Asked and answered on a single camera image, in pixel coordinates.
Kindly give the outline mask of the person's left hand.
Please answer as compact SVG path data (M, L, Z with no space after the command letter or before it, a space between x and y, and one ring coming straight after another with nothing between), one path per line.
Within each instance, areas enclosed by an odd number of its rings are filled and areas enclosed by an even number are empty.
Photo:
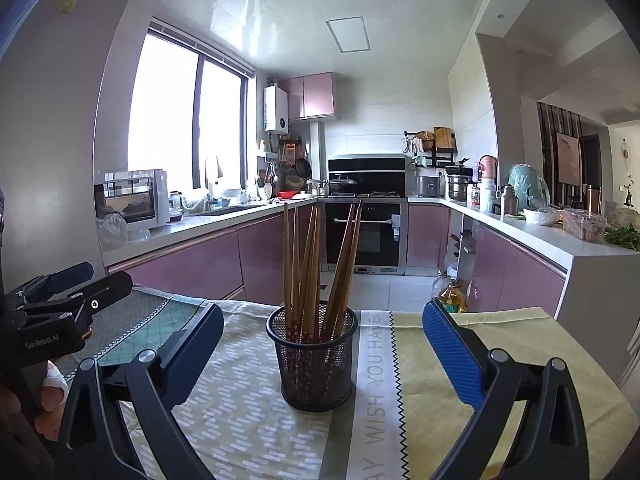
M36 393L40 408L36 409L34 427L37 434L51 442L58 440L63 418L68 385L56 365L48 361L40 389ZM6 386L1 386L1 416L17 415L22 409L18 396Z

